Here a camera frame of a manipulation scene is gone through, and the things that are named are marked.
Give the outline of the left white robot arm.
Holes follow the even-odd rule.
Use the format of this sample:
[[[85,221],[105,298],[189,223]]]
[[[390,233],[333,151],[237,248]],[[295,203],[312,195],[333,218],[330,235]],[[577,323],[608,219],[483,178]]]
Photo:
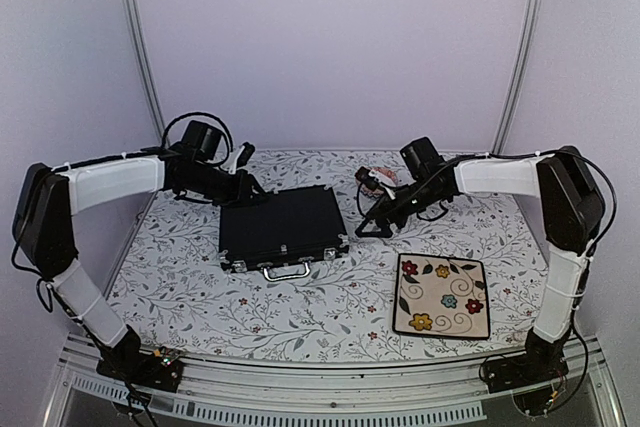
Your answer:
[[[31,164],[24,174],[12,236],[14,268],[37,275],[52,299],[72,321],[101,345],[112,349],[111,366],[128,381],[148,373],[148,359],[125,343],[131,331],[104,293],[107,277],[99,254],[115,240],[118,222],[108,208],[131,207],[159,192],[178,201],[225,207],[264,197],[246,165],[254,155],[250,142],[235,143],[229,127],[208,112],[173,119],[187,125],[170,142],[164,133],[157,146],[51,166]]]

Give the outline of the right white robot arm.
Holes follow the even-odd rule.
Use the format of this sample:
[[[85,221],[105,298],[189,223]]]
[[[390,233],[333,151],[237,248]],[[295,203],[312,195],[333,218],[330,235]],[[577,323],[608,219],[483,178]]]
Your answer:
[[[560,348],[574,324],[587,271],[618,210],[613,183],[577,147],[519,155],[462,154],[444,158],[427,137],[406,145],[401,156],[411,183],[392,185],[371,167],[355,173],[356,182],[381,197],[362,214],[356,229],[361,238],[390,238],[408,219],[428,207],[461,195],[504,194],[539,203],[548,251],[548,274],[539,313],[527,335],[531,349],[517,362],[517,374],[537,383],[556,364]]]

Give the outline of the black poker case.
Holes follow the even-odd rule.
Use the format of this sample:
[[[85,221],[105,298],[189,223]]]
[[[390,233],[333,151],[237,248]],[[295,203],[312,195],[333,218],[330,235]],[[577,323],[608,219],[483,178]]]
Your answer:
[[[269,282],[304,278],[312,263],[345,257],[349,248],[336,195],[327,185],[273,192],[220,212],[218,258],[228,272],[259,271]]]

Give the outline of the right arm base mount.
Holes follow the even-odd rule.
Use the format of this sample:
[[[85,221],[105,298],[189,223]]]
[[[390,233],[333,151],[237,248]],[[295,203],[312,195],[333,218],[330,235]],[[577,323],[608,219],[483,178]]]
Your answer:
[[[566,387],[569,372],[564,349],[534,349],[514,356],[486,358],[479,379],[490,393],[522,389],[512,396],[516,409],[528,417],[550,413]]]

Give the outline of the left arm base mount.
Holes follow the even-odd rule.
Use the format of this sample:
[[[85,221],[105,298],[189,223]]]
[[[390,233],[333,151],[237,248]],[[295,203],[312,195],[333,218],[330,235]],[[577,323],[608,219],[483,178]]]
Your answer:
[[[135,344],[118,345],[101,352],[97,373],[133,386],[176,393],[182,380],[184,363],[166,361],[163,356],[144,353]]]

